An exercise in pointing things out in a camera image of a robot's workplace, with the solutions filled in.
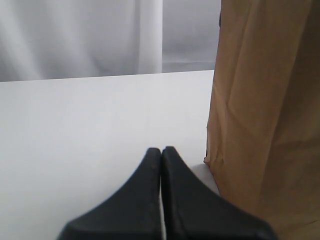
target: paper bag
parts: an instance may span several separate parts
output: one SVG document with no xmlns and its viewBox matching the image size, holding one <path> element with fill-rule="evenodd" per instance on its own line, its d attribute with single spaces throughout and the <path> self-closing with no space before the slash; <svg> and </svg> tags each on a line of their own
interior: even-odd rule
<svg viewBox="0 0 320 240">
<path fill-rule="evenodd" d="M 320 239 L 320 0 L 222 0 L 205 163 L 281 239 Z"/>
</svg>

